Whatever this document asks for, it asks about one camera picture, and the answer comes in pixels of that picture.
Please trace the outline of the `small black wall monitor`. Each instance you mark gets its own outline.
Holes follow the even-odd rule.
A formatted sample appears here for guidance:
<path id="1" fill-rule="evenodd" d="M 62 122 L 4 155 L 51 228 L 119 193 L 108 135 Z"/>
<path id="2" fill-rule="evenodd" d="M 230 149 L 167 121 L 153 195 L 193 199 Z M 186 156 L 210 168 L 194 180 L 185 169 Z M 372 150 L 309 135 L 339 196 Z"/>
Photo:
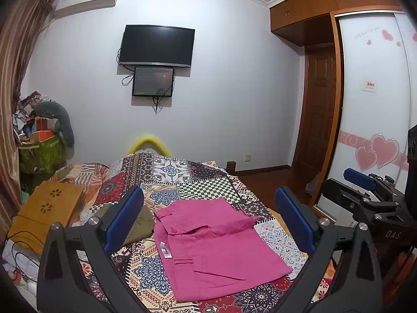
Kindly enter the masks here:
<path id="1" fill-rule="evenodd" d="M 175 70 L 165 67 L 136 67 L 132 95 L 134 97 L 171 97 Z"/>

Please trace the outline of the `brown wooden door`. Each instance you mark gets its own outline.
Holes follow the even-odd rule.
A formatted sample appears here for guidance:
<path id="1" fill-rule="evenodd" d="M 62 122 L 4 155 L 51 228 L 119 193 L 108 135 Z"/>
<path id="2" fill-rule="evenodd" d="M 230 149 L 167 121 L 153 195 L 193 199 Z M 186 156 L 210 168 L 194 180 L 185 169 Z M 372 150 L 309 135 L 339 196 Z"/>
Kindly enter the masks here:
<path id="1" fill-rule="evenodd" d="M 307 51 L 301 125 L 294 168 L 304 182 L 321 172 L 327 153 L 334 115 L 336 62 L 333 47 Z"/>

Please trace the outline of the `pink pants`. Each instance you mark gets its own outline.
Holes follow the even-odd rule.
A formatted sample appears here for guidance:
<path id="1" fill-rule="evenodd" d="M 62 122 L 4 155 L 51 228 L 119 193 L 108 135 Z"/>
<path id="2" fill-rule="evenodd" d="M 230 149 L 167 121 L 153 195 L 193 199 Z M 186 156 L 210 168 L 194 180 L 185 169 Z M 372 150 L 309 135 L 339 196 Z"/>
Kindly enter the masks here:
<path id="1" fill-rule="evenodd" d="M 224 198 L 176 200 L 154 212 L 154 237 L 177 302 L 211 300 L 292 272 Z"/>

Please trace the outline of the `striped brown curtain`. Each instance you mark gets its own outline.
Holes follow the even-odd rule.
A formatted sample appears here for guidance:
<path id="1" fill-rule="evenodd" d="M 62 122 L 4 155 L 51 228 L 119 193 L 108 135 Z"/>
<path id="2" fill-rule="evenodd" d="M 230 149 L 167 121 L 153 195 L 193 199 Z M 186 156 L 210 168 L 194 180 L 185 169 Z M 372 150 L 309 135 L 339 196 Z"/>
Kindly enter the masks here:
<path id="1" fill-rule="evenodd" d="M 19 154 L 12 117 L 35 43 L 54 0 L 16 0 L 1 24 L 1 240 L 19 211 Z"/>

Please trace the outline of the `black wall television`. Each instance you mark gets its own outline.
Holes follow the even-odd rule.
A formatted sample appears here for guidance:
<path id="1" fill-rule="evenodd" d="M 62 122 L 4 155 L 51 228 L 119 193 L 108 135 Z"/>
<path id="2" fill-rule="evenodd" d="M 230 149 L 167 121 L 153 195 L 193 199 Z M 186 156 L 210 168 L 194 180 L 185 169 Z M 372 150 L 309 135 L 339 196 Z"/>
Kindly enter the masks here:
<path id="1" fill-rule="evenodd" d="M 192 65 L 195 30 L 173 26 L 127 25 L 119 50 L 122 65 Z"/>

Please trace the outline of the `yellow curved headboard tube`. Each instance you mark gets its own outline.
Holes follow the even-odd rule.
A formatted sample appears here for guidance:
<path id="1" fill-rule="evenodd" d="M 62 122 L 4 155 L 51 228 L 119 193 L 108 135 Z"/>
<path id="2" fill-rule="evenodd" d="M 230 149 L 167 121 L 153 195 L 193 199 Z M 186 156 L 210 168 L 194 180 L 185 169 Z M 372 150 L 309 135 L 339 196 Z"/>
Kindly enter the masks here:
<path id="1" fill-rule="evenodd" d="M 152 146 L 159 155 L 163 155 L 165 157 L 171 158 L 171 154 L 166 149 L 166 147 L 162 144 L 160 140 L 158 140 L 154 136 L 142 136 L 140 137 L 129 149 L 128 154 L 135 153 L 136 151 L 141 150 L 145 146 Z"/>

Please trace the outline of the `wooden wardrobe with hearts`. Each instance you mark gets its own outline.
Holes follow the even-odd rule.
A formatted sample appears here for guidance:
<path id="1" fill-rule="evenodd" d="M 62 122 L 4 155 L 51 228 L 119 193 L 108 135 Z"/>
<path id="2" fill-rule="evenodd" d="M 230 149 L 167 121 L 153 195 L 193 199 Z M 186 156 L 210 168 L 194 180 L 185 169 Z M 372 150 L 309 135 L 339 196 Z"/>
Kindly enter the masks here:
<path id="1" fill-rule="evenodd" d="M 271 32 L 303 50 L 301 125 L 307 51 L 333 47 L 336 93 L 321 172 L 307 183 L 310 206 L 340 225 L 350 213 L 322 195 L 322 183 L 345 169 L 391 177 L 404 190 L 407 133 L 416 123 L 416 28 L 397 0 L 271 0 Z"/>

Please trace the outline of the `wooden lap desk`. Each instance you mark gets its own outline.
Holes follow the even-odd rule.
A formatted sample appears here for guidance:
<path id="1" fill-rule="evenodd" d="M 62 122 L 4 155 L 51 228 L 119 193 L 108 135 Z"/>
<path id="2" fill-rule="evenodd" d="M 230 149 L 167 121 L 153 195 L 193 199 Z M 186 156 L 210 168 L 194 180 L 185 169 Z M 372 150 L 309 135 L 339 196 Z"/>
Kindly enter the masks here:
<path id="1" fill-rule="evenodd" d="M 51 224 L 67 227 L 84 198 L 84 187 L 45 181 L 37 186 L 19 213 L 8 238 L 41 255 Z"/>

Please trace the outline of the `olive green folded garment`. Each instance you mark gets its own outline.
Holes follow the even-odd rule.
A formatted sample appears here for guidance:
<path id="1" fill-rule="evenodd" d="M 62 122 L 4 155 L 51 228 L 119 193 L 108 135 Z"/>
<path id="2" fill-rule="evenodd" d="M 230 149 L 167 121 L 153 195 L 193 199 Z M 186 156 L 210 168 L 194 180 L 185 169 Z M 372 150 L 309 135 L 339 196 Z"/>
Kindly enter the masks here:
<path id="1" fill-rule="evenodd" d="M 90 212 L 92 212 L 94 216 L 101 218 L 106 214 L 106 212 L 109 211 L 109 208 L 112 206 L 114 206 L 113 203 L 94 205 Z M 153 214 L 150 212 L 148 207 L 144 205 L 133 225 L 131 226 L 131 229 L 126 236 L 123 245 L 126 246 L 133 242 L 137 242 L 139 240 L 150 237 L 153 234 L 154 224 Z"/>

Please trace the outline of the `patchwork patterned bedspread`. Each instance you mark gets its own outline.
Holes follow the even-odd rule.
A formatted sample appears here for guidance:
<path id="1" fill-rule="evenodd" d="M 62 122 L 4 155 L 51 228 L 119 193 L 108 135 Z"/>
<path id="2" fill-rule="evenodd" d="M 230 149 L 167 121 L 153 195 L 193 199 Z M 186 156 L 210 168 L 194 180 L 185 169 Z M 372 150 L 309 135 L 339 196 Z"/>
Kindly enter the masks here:
<path id="1" fill-rule="evenodd" d="M 73 225 L 142 189 L 153 232 L 112 261 L 151 312 L 269 312 L 308 260 L 281 216 L 213 161 L 136 151 L 110 165 L 69 164 L 52 180 L 85 189 Z"/>

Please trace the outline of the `grey plush toy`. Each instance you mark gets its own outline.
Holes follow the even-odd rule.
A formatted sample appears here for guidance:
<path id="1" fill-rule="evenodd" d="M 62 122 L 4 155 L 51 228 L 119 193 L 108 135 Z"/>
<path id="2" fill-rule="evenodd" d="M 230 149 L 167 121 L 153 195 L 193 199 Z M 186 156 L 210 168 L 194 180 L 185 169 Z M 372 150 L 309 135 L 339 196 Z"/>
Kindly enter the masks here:
<path id="1" fill-rule="evenodd" d="M 54 126 L 57 133 L 62 135 L 66 147 L 72 148 L 74 146 L 75 140 L 71 121 L 63 106 L 54 101 L 43 101 L 35 106 L 35 113 L 38 117 L 57 119 L 59 124 Z"/>

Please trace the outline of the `green storage bag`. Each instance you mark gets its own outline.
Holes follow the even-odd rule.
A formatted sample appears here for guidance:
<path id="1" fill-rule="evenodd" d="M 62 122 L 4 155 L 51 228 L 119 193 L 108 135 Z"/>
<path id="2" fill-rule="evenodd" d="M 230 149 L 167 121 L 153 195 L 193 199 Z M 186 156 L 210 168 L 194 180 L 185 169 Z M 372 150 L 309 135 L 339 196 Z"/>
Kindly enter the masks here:
<path id="1" fill-rule="evenodd" d="M 19 145 L 19 171 L 24 177 L 51 177 L 66 164 L 61 138 L 53 135 L 39 143 Z"/>

